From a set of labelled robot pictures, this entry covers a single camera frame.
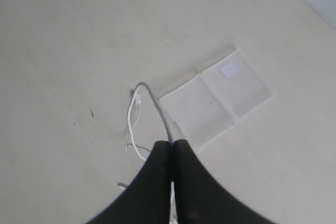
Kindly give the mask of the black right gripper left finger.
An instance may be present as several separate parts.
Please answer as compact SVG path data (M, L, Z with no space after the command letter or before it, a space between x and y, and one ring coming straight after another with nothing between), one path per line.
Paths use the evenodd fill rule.
M169 223L171 144L154 143L139 173L124 192L89 223Z

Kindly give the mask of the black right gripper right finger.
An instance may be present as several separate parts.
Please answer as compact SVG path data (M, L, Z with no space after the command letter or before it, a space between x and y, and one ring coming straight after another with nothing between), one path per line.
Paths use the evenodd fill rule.
M273 223L223 188L188 141L174 142L173 164L178 223Z

